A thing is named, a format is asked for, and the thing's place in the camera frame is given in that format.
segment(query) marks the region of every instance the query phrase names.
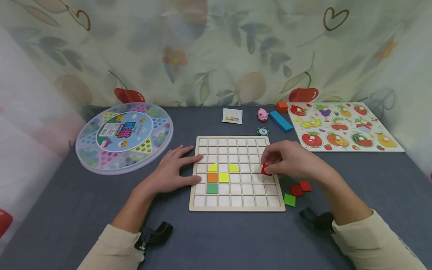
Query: sleeve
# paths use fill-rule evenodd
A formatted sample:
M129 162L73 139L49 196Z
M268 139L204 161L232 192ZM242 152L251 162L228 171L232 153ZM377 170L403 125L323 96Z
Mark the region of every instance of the sleeve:
M361 221L339 226L333 239L357 270L426 270L422 262L373 210Z
M144 260L134 247L140 235L107 225L78 270L136 270Z

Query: poker chip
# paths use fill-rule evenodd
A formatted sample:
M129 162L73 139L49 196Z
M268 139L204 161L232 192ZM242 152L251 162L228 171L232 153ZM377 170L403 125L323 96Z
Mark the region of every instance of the poker chip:
M260 136L268 136L270 134L270 130L266 129L265 127L259 127L257 129L257 133Z

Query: pink pig toy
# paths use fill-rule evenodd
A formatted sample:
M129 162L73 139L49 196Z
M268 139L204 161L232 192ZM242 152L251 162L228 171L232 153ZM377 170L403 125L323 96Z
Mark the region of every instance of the pink pig toy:
M265 123L267 122L267 119L269 118L269 113L266 112L263 108L260 108L258 110L258 120Z

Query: left hand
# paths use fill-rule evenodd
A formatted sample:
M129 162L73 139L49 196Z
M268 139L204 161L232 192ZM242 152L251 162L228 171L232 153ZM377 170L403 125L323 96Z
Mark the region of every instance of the left hand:
M155 171L135 189L143 189L156 195L157 193L168 193L184 186L199 183L201 181L200 176L180 176L182 166L197 162L203 158L203 155L182 158L184 154L193 148L193 146L183 147L183 145L180 145L174 150L169 150Z

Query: round plastic game box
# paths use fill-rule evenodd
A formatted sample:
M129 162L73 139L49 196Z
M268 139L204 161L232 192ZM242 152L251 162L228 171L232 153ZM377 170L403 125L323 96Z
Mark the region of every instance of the round plastic game box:
M95 116L78 135L75 150L81 164L99 175L135 171L168 146L174 127L159 106L133 102Z

